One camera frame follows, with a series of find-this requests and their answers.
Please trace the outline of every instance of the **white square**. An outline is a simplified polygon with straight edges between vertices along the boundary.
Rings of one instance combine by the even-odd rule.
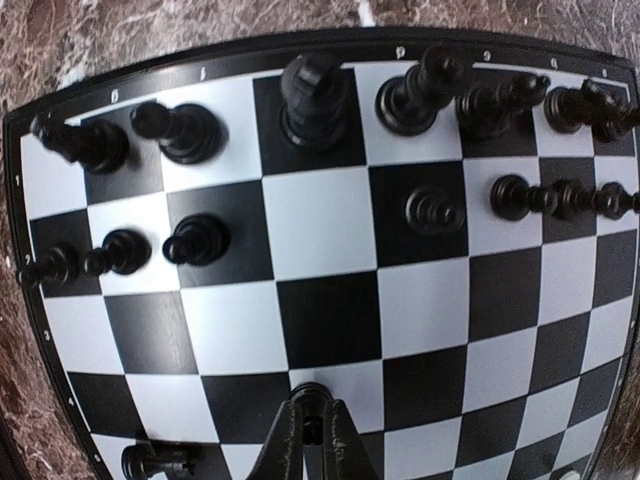
[[[189,288],[181,295],[200,374],[288,370],[275,282]]]
[[[413,63],[360,63],[354,69],[369,165],[462,159],[462,143],[454,102],[438,113],[429,130],[413,137],[393,134],[380,123],[375,111],[378,90],[390,78],[404,75]]]
[[[631,195],[638,191],[638,159],[636,157],[595,157],[596,187],[617,182]],[[597,216],[598,235],[625,232],[638,228],[638,215],[627,212],[619,220]]]
[[[101,295],[45,298],[44,309],[66,371],[124,373]]]
[[[185,167],[161,155],[165,190],[174,192],[262,177],[253,81],[249,76],[225,78],[161,92],[157,101],[169,108],[195,103],[225,126],[228,139],[218,154]]]
[[[621,357],[627,344],[633,297],[591,311],[582,372]]]
[[[527,397],[517,448],[533,445],[567,428],[578,382],[576,378]]]
[[[542,216],[530,214],[519,222],[498,217],[491,208],[491,188],[503,175],[519,175],[530,185],[540,184],[536,157],[465,160],[469,254],[505,252],[542,245]]]
[[[378,292],[384,358],[468,342],[467,258],[380,269]]]
[[[107,466],[113,480],[126,480],[122,473],[122,450],[131,445],[135,445],[133,438],[108,437],[105,435],[91,434],[93,442],[96,444],[102,462]],[[167,480],[164,473],[159,473],[153,480]]]
[[[221,445],[232,480],[246,480],[256,463],[262,445]]]
[[[540,325],[591,309],[596,275],[596,238],[542,246]]]
[[[426,477],[453,470],[461,417],[384,434],[384,476]]]
[[[87,206],[84,170],[47,150],[29,134],[20,139],[24,203],[27,218],[47,217]]]
[[[127,383],[150,439],[218,442],[198,375],[127,375]]]
[[[580,88],[587,77],[565,72],[545,72],[551,79],[549,92],[556,87]],[[583,125],[576,133],[556,132],[544,114],[544,103],[533,107],[533,124],[540,157],[593,157],[591,127]]]
[[[162,255],[162,244],[171,235],[164,193],[92,205],[87,208],[91,241],[102,246],[107,233],[130,228],[144,235],[151,245],[151,258],[133,275],[108,272],[100,276],[104,295],[166,292],[180,289],[176,266]]]
[[[507,478],[511,470],[513,452],[473,463],[466,467],[456,468],[453,472],[453,480],[479,480]]]
[[[562,438],[554,470],[591,455],[596,449],[606,419],[607,411],[604,411],[567,429]]]
[[[529,328],[469,344],[463,413],[527,394],[536,334]]]
[[[276,175],[262,184],[277,280],[376,268],[366,167]]]
[[[384,430],[382,361],[291,370],[289,380],[291,388],[304,382],[327,387],[334,398],[346,403],[358,432]]]

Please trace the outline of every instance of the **black chess piece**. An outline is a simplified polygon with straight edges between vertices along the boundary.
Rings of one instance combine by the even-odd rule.
[[[529,212],[550,214],[558,208],[558,194],[551,188],[529,186],[518,175],[505,175],[491,188],[491,207],[505,220],[517,221]]]
[[[90,173],[114,172],[124,164],[129,153],[127,135],[106,120],[71,126],[59,119],[36,115],[30,130],[44,148],[57,152],[67,162],[78,162]]]
[[[311,153],[333,147],[347,129],[348,79],[327,53],[300,55],[282,73],[280,124],[289,141]]]
[[[575,133],[583,125],[605,125],[624,115],[623,102],[590,79],[580,89],[556,87],[545,99],[544,113],[551,128]]]
[[[131,111],[130,119],[137,135],[156,140],[162,153],[176,163],[200,163],[222,148],[222,123],[200,105],[185,103],[168,109],[156,102],[145,102]]]
[[[376,96],[376,114],[391,132],[403,136],[426,132],[438,112],[471,86],[471,63],[454,50],[438,45],[404,76],[387,80]]]
[[[229,246],[229,234],[223,223],[207,214],[183,219],[162,246],[165,258],[176,265],[209,265]]]
[[[99,276],[107,272],[131,275],[141,268],[151,256],[151,246],[140,233],[120,229],[109,232],[102,247],[87,253],[83,270],[87,275]]]
[[[171,478],[189,478],[195,475],[198,449],[176,445],[156,451],[146,443],[130,445],[122,451],[122,473],[127,480],[148,480],[158,473]]]
[[[409,196],[405,205],[405,217],[415,232],[435,235],[458,230],[466,215],[443,190],[424,185]]]
[[[617,142],[626,137],[631,130],[640,126],[640,108],[622,107],[620,116],[608,122],[597,123],[593,127],[595,137],[603,143]]]
[[[456,102],[460,129],[475,140],[498,138],[518,115],[544,101],[550,84],[547,76],[519,73],[497,86],[474,88]]]
[[[24,288],[34,288],[41,283],[69,284],[78,278],[79,258],[76,250],[60,243],[42,255],[38,261],[25,265],[18,271],[18,283]]]

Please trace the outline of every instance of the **black square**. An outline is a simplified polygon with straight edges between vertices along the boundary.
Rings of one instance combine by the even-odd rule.
[[[56,243],[72,246],[78,253],[78,262],[93,248],[89,217],[84,209],[31,220],[30,227],[36,261]],[[42,293],[45,297],[100,295],[100,281],[98,277],[80,275],[74,282],[66,285],[43,283]]]
[[[469,262],[469,341],[538,323],[540,248],[473,257]]]
[[[467,347],[385,360],[385,430],[460,416]]]
[[[592,157],[541,158],[540,183],[551,187],[558,180],[578,180],[587,190],[596,187],[595,166]],[[553,215],[542,216],[544,243],[570,240],[596,234],[596,215],[583,212],[571,220],[559,220]]]
[[[623,99],[625,102],[628,101],[627,90],[622,87],[617,87],[617,86],[609,85],[606,83],[598,83],[598,87],[601,88],[602,90],[613,93],[617,97]],[[633,130],[629,132],[629,134],[626,135],[624,138],[616,142],[609,142],[609,143],[603,143],[600,140],[598,140],[598,137],[594,131],[593,149],[596,155],[602,155],[602,156],[619,155],[619,156],[625,156],[625,157],[635,157],[636,152],[635,152],[635,146],[633,143]]]
[[[376,272],[278,282],[289,368],[381,358]]]
[[[580,375],[589,332],[589,313],[538,328],[531,393]]]
[[[161,192],[163,189],[158,144],[141,139],[131,128],[129,115],[136,107],[130,105],[82,120],[83,125],[92,120],[107,120],[124,130],[129,139],[129,154],[122,167],[108,175],[85,172],[89,205]]]
[[[515,450],[526,397],[501,403],[462,417],[456,467]]]
[[[507,82],[519,72],[475,69],[473,88],[489,87],[495,90],[500,82]],[[474,140],[460,131],[464,158],[528,157],[537,156],[538,147],[531,110],[514,118],[511,127],[498,138]]]
[[[263,443],[291,391],[287,373],[202,377],[220,443]]]
[[[68,375],[91,433],[147,438],[124,376],[73,372]]]
[[[183,288],[273,279],[260,181],[170,193],[167,204],[171,228],[189,215],[208,213],[222,221],[230,236],[227,251],[210,265],[178,267]]]
[[[636,269],[636,231],[598,237],[593,307],[600,307],[633,293]]]
[[[462,257],[469,253],[467,222],[451,233],[424,236],[407,223],[405,206],[424,185],[444,191],[459,208],[466,205],[462,162],[369,169],[378,266]]]
[[[179,292],[105,297],[126,373],[198,373]]]
[[[594,417],[609,407],[619,366],[620,360],[614,360],[580,377],[569,427]]]
[[[319,153],[308,153],[296,148],[283,134],[280,112],[284,102],[280,93],[280,76],[253,81],[264,175],[366,164],[355,75],[353,69],[346,69],[344,73],[348,82],[347,131],[337,144]]]
[[[517,450],[511,463],[508,480],[538,478],[550,473],[556,462],[563,436],[563,433],[558,433]]]
[[[564,475],[566,475],[571,471],[576,471],[580,475],[582,475],[587,469],[587,465],[589,464],[590,459],[591,459],[591,455],[587,455],[585,457],[582,457],[576,460],[575,462],[571,462],[569,465],[565,467],[559,468],[558,470],[556,470],[551,474],[551,477],[549,480],[561,480]]]
[[[151,441],[151,445],[158,454],[175,448],[175,444],[165,442]],[[194,475],[189,475],[189,480],[231,480],[231,473],[220,445],[181,443],[180,447],[194,448],[198,452],[194,461],[195,472]],[[171,472],[166,472],[165,475],[168,480],[184,480],[184,477],[178,477]]]

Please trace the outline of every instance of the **brown marble table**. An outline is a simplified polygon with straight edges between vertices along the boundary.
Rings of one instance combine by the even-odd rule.
[[[640,65],[637,0],[0,0],[0,114],[85,76],[177,50],[267,32],[373,24],[518,33]],[[5,262],[13,253],[1,185],[0,410],[33,478],[94,478],[46,376],[14,266]],[[639,466],[636,345],[593,478],[632,479]]]

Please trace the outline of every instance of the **black pawn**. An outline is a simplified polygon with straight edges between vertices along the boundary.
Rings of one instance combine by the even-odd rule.
[[[197,455],[193,447],[176,446],[155,452],[148,444],[130,445],[122,451],[122,473],[127,480],[148,480],[158,473],[189,478],[195,475]]]
[[[106,120],[93,120],[74,127],[62,120],[37,115],[30,129],[44,148],[59,153],[67,162],[78,162],[90,173],[106,174],[117,170],[129,153],[127,135]]]
[[[499,217],[517,221],[529,212],[553,213],[558,208],[558,194],[551,188],[531,187],[518,175],[505,175],[491,188],[491,207]]]
[[[460,129],[476,140],[498,138],[514,118],[544,101],[550,84],[547,76],[520,73],[496,87],[474,88],[456,103]]]
[[[176,265],[209,265],[220,258],[229,244],[226,228],[212,215],[183,219],[162,246],[165,258]]]
[[[280,123],[295,146],[312,153],[334,146],[347,128],[348,79],[326,53],[300,55],[282,72]]]
[[[91,250],[84,257],[84,273],[91,276],[114,272],[131,275],[141,268],[151,256],[151,246],[145,237],[133,230],[109,232],[102,247]]]
[[[470,86],[469,62],[446,47],[428,49],[422,60],[404,76],[387,80],[376,97],[376,113],[382,124],[398,135],[426,132],[438,112]]]
[[[203,162],[222,147],[222,124],[200,105],[187,103],[168,109],[156,102],[146,102],[134,108],[130,118],[137,135],[156,140],[162,153],[176,163]]]
[[[37,262],[18,271],[18,283],[34,288],[41,283],[68,284],[78,278],[79,258],[76,250],[67,244],[53,246]]]
[[[409,196],[405,217],[415,232],[435,235],[458,230],[466,216],[464,210],[456,206],[442,190],[425,185]]]
[[[599,197],[598,213],[611,220],[619,220],[628,211],[640,213],[640,192],[629,194],[618,182],[604,184],[596,194]]]

